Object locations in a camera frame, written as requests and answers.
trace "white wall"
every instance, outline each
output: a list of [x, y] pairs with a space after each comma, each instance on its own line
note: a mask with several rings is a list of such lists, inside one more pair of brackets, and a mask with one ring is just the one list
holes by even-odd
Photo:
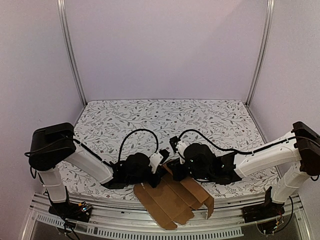
[[[269, 141], [303, 121], [320, 133], [320, 1], [277, 0], [251, 110]], [[299, 191], [320, 239], [319, 182]]]
[[267, 1], [68, 0], [88, 100], [245, 100]]
[[40, 185], [24, 152], [37, 128], [74, 123], [81, 110], [57, 1], [0, 3], [0, 238], [15, 240]]

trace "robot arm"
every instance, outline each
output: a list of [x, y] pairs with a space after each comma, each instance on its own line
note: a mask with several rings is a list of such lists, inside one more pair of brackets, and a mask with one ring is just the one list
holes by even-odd
[[92, 206], [85, 202], [69, 201], [57, 164], [66, 161], [94, 177], [108, 189], [123, 189], [129, 184], [148, 182], [156, 187], [164, 171], [158, 167], [169, 157], [160, 150], [150, 157], [143, 153], [130, 155], [117, 163], [103, 161], [79, 140], [74, 139], [74, 128], [62, 123], [36, 130], [32, 136], [29, 157], [30, 166], [37, 170], [51, 203], [49, 212], [65, 219], [88, 222]]
[[187, 146], [177, 137], [171, 138], [170, 144], [180, 156], [168, 163], [177, 181], [191, 175], [227, 185], [260, 170], [293, 162], [283, 178], [266, 191], [264, 203], [242, 209], [246, 223], [283, 214], [288, 197], [311, 176], [320, 174], [320, 136], [302, 122], [294, 123], [293, 130], [279, 139], [246, 153], [234, 151], [217, 157], [207, 145]]

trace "patterned mat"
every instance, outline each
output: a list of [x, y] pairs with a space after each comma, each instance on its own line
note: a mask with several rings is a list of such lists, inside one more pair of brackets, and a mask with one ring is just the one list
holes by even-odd
[[[243, 103], [238, 100], [103, 100], [91, 101], [75, 126], [75, 137], [106, 161], [116, 162], [121, 142], [134, 129], [155, 132], [160, 149], [174, 153], [169, 138], [179, 136], [186, 129], [197, 129], [222, 148], [250, 150], [263, 140]], [[208, 144], [196, 133], [183, 136], [187, 143]], [[155, 151], [155, 140], [148, 132], [137, 132], [125, 143], [121, 159], [142, 152], [150, 156]], [[211, 147], [217, 155], [222, 152]], [[138, 199], [133, 186], [109, 190], [93, 177], [68, 162], [59, 164], [62, 180], [73, 194], [94, 198]], [[230, 198], [262, 193], [279, 180], [274, 167], [256, 172], [230, 185], [202, 183], [214, 198]]]

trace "enclosure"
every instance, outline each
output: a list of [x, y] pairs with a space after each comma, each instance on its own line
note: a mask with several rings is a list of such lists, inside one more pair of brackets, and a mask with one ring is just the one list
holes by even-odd
[[[2, 240], [58, 234], [24, 157], [36, 129], [70, 122], [96, 154], [112, 159], [123, 137], [141, 126], [159, 134], [164, 148], [186, 128], [245, 150], [283, 136], [297, 121], [320, 133], [319, 1], [29, 0], [4, 1], [0, 11]], [[146, 139], [130, 141], [126, 154], [151, 148]], [[199, 211], [177, 234], [196, 229], [199, 239], [226, 239], [230, 231], [239, 231], [238, 239], [264, 238], [244, 224], [239, 203], [263, 201], [289, 166], [232, 186], [204, 184], [216, 215], [204, 222]], [[98, 239], [94, 226], [103, 238], [176, 239], [157, 229], [131, 188], [106, 191], [70, 164], [59, 168], [73, 200], [105, 207], [104, 220], [99, 215], [100, 223], [82, 226], [83, 239]], [[293, 195], [292, 223], [271, 239], [320, 238], [317, 186], [307, 180]], [[285, 209], [287, 220], [289, 201]], [[212, 235], [222, 232], [224, 238]]]

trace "cardboard box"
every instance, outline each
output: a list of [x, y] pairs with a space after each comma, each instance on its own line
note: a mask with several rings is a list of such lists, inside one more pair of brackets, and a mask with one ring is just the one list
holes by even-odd
[[197, 210], [203, 204], [207, 207], [207, 219], [214, 211], [214, 198], [191, 177], [178, 182], [167, 173], [156, 188], [148, 183], [136, 184], [133, 191], [154, 220], [166, 230], [176, 229], [174, 222], [186, 224], [194, 217], [192, 209]]

